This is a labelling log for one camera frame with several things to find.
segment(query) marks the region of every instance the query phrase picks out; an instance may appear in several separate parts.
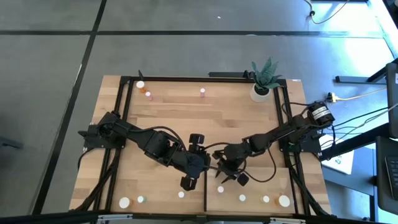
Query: wooden tabletop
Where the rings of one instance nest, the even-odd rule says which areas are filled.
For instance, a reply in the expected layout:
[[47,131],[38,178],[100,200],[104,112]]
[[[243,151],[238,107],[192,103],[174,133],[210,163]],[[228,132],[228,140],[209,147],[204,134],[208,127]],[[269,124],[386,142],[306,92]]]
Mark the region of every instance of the wooden tabletop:
[[[97,123],[107,111],[112,111],[119,86],[119,76],[104,76],[99,90],[92,122]],[[291,102],[305,103],[300,80],[287,80]],[[263,103],[250,99],[251,83],[221,82],[146,82],[152,93],[149,101],[145,94],[134,87],[127,121],[140,127],[167,126],[176,131],[188,145],[191,133],[205,135],[204,146],[216,142],[239,143],[241,139],[255,133],[266,133],[277,127],[278,119],[274,94],[270,91]],[[205,88],[204,98],[200,98],[200,88]],[[127,88],[124,88],[121,107],[124,107]],[[292,113],[302,111],[301,106],[292,105]],[[216,149],[208,150],[211,154]],[[172,213],[172,214],[230,214],[230,215],[269,215],[294,213],[293,196],[289,172],[284,164],[278,143],[270,151],[274,157],[277,172],[267,183],[250,180],[245,187],[230,180],[223,184],[224,192],[217,187],[225,178],[223,174],[215,178],[215,171],[208,171],[207,212],[204,208],[204,175],[198,180],[195,190],[186,192],[180,187],[180,179],[185,176],[173,167],[164,167],[144,155],[136,144],[127,141],[121,154],[117,181],[114,188],[112,212]],[[82,160],[73,191],[70,208],[79,206],[98,182],[103,161],[104,149],[89,152]],[[312,154],[301,155],[305,183],[322,208],[330,211],[330,205],[323,180],[322,169]],[[267,153],[248,158],[247,171],[257,179],[267,179],[274,171],[271,158]],[[104,208],[108,185],[104,187],[100,208]],[[185,192],[179,198],[179,192]],[[298,210],[303,213],[300,191],[295,186]],[[246,201],[239,201],[244,194]],[[263,196],[270,198],[269,203],[261,201]],[[291,203],[281,207],[277,203],[280,195],[286,195]],[[137,197],[144,196],[144,203],[137,203]],[[131,204],[126,209],[119,207],[119,200],[128,197]]]

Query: black metal frame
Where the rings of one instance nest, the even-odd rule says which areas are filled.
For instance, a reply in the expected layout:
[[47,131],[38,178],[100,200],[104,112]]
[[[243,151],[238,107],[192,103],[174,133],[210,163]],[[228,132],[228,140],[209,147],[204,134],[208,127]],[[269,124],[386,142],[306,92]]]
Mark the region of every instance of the black metal frame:
[[[393,60],[391,63],[398,64],[398,58]],[[349,76],[336,76],[337,83],[354,83],[354,84],[374,84],[374,85],[385,85],[386,84],[386,72],[387,68],[383,67],[370,77],[349,77]]]

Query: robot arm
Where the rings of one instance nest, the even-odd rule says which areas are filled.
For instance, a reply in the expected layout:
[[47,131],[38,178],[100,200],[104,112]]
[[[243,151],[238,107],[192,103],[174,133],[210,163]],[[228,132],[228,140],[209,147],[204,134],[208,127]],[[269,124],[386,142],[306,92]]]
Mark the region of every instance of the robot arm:
[[[228,179],[238,179],[245,185],[248,177],[239,174],[239,166],[247,157],[259,156],[265,153],[271,144],[282,138],[287,138],[290,144],[297,144],[309,131],[327,128],[334,121],[334,117],[324,104],[315,102],[307,107],[307,117],[302,114],[294,116],[289,122],[265,134],[254,134],[242,139],[240,144],[229,144],[223,150],[215,151],[213,157],[218,160],[218,173],[224,172]],[[116,113],[107,112],[96,128],[79,133],[87,141],[120,142],[125,138],[134,141],[144,154],[164,166],[173,166],[186,174],[181,179],[181,186],[185,190],[195,189],[200,173],[210,167],[210,156],[203,146],[204,136],[192,134],[190,147],[187,150],[181,139],[154,127],[141,129],[120,119]]]

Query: black table leg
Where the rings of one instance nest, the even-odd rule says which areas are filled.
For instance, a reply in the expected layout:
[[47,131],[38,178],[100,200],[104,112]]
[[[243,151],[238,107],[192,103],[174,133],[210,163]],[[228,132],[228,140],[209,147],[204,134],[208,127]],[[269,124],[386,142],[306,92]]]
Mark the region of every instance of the black table leg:
[[22,143],[0,136],[0,147],[1,146],[11,146],[19,149],[22,148]]
[[[398,64],[398,58],[393,60],[391,63]],[[355,84],[378,84],[385,85],[387,69],[383,67],[371,77],[347,77],[347,76],[336,76],[337,83],[355,83]]]

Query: power cord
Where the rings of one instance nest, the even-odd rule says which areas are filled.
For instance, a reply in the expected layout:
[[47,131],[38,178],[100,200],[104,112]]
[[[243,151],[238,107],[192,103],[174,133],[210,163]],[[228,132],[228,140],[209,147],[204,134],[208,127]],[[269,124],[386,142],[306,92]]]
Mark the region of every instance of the power cord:
[[383,90],[386,90],[386,89],[387,88],[382,88],[380,90],[374,90],[372,92],[365,93],[365,94],[362,94],[362,95],[359,95],[359,96],[350,97],[350,98],[340,98],[340,97],[336,96],[335,93],[330,92],[330,93],[328,93],[328,96],[326,97],[326,101],[329,102],[329,103],[336,103],[337,101],[353,100],[353,99],[358,99],[360,97],[368,96],[370,94],[377,93],[379,91],[383,91]]
[[310,0],[304,0],[304,1],[310,6],[310,9],[311,9],[311,11],[310,11],[310,17],[311,17],[311,20],[312,20],[312,22],[313,22],[314,24],[322,24],[322,23],[328,21],[328,20],[331,19],[333,16],[335,16],[335,15],[337,14],[337,12],[340,12],[340,10],[342,10],[342,8],[349,2],[349,0],[347,0],[347,1],[343,4],[343,6],[342,6],[341,8],[339,8],[333,15],[331,15],[329,18],[325,19],[324,21],[315,22],[315,21],[313,20],[313,17],[314,17],[314,15],[315,15],[315,11],[313,10],[312,3],[310,2]]
[[[354,129],[352,129],[351,131],[349,131],[348,133],[346,133],[345,135],[343,135],[343,136],[341,137],[341,139],[343,139],[345,136],[351,134],[354,130],[357,130],[358,128],[363,127],[365,124],[369,123],[370,121],[373,121],[374,119],[376,119],[376,118],[382,116],[383,114],[389,112],[390,110],[394,109],[396,106],[398,106],[398,103],[396,103],[396,104],[394,104],[393,106],[391,106],[388,110],[383,111],[382,113],[379,113],[379,114],[377,114],[377,115],[375,115],[375,116],[373,116],[373,117],[371,117],[371,118],[368,118],[365,122],[363,122],[362,124],[360,124],[360,125],[354,127]],[[330,145],[328,145],[328,146],[326,146],[326,147],[333,146],[334,144],[335,144],[335,141],[333,140],[333,143],[330,144]]]

